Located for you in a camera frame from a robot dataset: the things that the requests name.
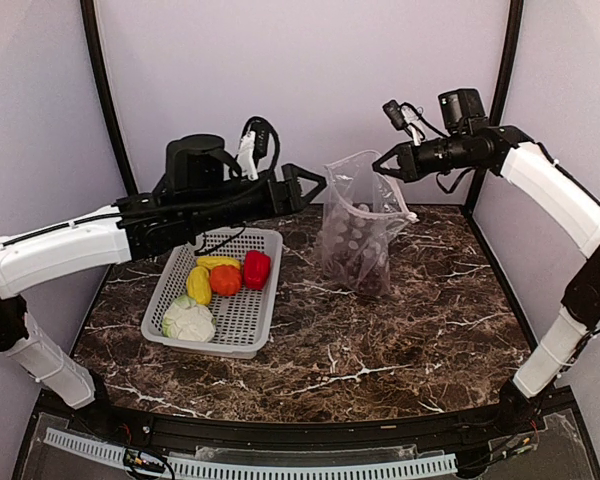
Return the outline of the clear zip top bag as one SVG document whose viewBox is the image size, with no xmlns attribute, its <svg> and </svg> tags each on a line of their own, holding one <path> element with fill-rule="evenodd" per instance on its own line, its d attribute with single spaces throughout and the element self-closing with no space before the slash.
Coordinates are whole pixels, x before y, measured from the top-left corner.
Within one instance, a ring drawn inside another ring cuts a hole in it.
<svg viewBox="0 0 600 480">
<path fill-rule="evenodd" d="M 317 250 L 323 274 L 365 296 L 390 291 L 389 245 L 418 222 L 397 181 L 372 169 L 365 150 L 325 166 L 327 198 Z"/>
</svg>

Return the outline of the dark red grape bunch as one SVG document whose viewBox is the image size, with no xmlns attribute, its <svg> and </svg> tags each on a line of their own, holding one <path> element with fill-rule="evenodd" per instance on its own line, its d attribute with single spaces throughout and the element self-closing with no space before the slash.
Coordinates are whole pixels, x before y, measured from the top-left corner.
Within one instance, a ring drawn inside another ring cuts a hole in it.
<svg viewBox="0 0 600 480">
<path fill-rule="evenodd" d="M 354 203 L 353 209 L 335 205 L 323 222 L 323 271 L 359 294 L 386 295 L 390 280 L 386 224 L 370 217 L 369 204 Z"/>
</svg>

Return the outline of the orange bell pepper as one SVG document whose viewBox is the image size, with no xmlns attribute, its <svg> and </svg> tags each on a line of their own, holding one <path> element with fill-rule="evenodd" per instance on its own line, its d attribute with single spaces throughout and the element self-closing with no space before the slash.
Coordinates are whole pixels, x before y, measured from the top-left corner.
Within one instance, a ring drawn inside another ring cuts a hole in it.
<svg viewBox="0 0 600 480">
<path fill-rule="evenodd" d="M 221 265 L 213 268 L 210 274 L 211 290 L 221 296 L 236 295 L 242 288 L 242 274 L 239 268 Z"/>
</svg>

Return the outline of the yellow bell pepper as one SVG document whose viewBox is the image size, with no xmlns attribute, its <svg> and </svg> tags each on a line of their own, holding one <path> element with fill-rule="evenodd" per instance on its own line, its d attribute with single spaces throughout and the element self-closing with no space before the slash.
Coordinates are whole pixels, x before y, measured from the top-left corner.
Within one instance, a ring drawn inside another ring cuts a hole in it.
<svg viewBox="0 0 600 480">
<path fill-rule="evenodd" d="M 210 273 L 206 267 L 196 266 L 186 280 L 187 295 L 198 304 L 209 305 L 212 300 Z"/>
</svg>

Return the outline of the white plastic perforated basket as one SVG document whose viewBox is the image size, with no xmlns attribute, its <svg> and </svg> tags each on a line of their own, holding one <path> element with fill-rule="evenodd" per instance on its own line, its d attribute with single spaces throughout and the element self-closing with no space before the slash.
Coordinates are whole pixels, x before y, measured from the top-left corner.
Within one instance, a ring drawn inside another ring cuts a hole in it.
<svg viewBox="0 0 600 480">
<path fill-rule="evenodd" d="M 217 247 L 216 256 L 242 261 L 251 250 L 271 259 L 263 289 L 243 287 L 231 297 L 215 296 L 208 306 L 215 320 L 215 336 L 207 342 L 181 341 L 162 333 L 164 313 L 186 293 L 186 279 L 196 266 L 198 250 Z M 281 266 L 283 238 L 274 230 L 220 228 L 172 250 L 144 314 L 141 332 L 145 339 L 182 351 L 212 356 L 251 359 L 269 339 Z"/>
</svg>

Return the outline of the white green cauliflower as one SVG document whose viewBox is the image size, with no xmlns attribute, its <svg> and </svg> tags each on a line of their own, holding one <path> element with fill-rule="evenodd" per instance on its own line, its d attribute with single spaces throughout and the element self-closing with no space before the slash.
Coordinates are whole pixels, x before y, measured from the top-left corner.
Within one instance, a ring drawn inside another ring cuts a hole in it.
<svg viewBox="0 0 600 480">
<path fill-rule="evenodd" d="M 215 333 L 215 319 L 211 311 L 187 295 L 177 297 L 163 315 L 162 334 L 167 338 L 209 342 Z"/>
</svg>

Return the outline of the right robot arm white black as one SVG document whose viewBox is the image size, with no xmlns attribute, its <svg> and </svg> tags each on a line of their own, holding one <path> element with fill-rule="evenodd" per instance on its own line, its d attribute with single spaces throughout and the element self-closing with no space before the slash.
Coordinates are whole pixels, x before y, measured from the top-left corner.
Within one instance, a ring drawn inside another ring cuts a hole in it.
<svg viewBox="0 0 600 480">
<path fill-rule="evenodd" d="M 519 188 L 573 240 L 585 262 L 566 286 L 558 316 L 525 363 L 501 387 L 490 424 L 510 434 L 529 422 L 553 381 L 568 370 L 600 333 L 600 200 L 515 126 L 495 126 L 479 92 L 462 88 L 438 97 L 443 131 L 429 140 L 429 123 L 407 102 L 386 102 L 392 126 L 410 139 L 395 145 L 372 168 L 405 183 L 453 170 L 489 170 Z"/>
</svg>

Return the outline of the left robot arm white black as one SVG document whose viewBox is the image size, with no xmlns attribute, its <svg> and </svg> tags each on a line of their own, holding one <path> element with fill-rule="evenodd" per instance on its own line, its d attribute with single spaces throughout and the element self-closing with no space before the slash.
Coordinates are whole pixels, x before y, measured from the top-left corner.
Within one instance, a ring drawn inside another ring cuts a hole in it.
<svg viewBox="0 0 600 480">
<path fill-rule="evenodd" d="M 269 148 L 265 170 L 257 164 Z M 71 359 L 37 325 L 22 292 L 103 265 L 159 256 L 204 232 L 298 213 L 326 187 L 323 176 L 282 167 L 280 141 L 269 127 L 250 127 L 237 155 L 223 138 L 194 134 L 166 147 L 165 173 L 149 193 L 15 237 L 0 237 L 0 353 L 55 392 L 100 436 L 121 427 L 102 378 Z"/>
</svg>

